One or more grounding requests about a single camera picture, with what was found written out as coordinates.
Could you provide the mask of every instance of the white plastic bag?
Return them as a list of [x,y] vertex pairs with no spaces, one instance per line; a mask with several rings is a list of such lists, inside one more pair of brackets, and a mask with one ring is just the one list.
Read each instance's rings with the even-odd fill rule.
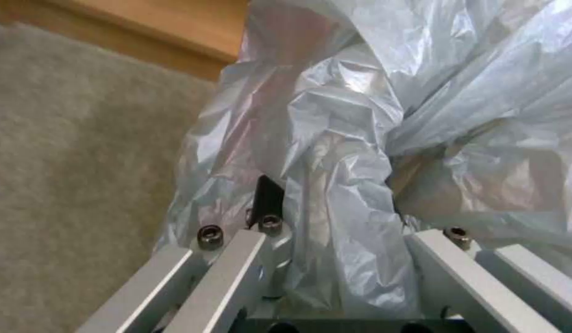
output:
[[295,232],[283,314],[419,317],[400,214],[572,276],[572,0],[252,2],[157,247],[236,232],[261,173]]

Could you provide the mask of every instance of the white metal bar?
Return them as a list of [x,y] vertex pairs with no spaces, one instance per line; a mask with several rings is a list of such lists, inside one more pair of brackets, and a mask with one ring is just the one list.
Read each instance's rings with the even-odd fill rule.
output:
[[407,244],[422,273],[425,305],[433,313],[449,306],[480,332],[557,332],[440,230],[410,234]]
[[191,250],[168,245],[77,329],[77,333],[150,332],[164,314],[185,300],[204,274]]
[[564,332],[572,332],[572,279],[516,244],[482,251],[476,260]]
[[267,237],[239,230],[165,333],[228,332],[242,308],[253,312],[274,267]]

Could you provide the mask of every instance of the wooden furniture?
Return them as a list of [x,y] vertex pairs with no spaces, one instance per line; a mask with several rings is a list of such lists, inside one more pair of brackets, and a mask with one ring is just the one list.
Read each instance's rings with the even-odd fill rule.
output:
[[0,0],[15,21],[216,80],[238,56],[247,0]]

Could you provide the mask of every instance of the bolt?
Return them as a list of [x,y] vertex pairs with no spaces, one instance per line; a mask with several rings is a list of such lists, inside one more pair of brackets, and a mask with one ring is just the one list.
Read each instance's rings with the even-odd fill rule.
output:
[[265,215],[259,221],[259,232],[267,236],[278,236],[282,232],[282,219],[277,215]]
[[442,233],[463,251],[466,251],[471,247],[472,238],[465,229],[453,226],[444,228]]
[[224,234],[218,225],[206,225],[198,230],[199,248],[214,251],[224,244]]

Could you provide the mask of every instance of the carpet floor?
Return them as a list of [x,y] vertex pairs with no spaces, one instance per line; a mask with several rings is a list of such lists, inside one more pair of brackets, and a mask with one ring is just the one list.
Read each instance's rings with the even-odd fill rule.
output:
[[0,332],[74,331],[144,264],[213,89],[0,27]]

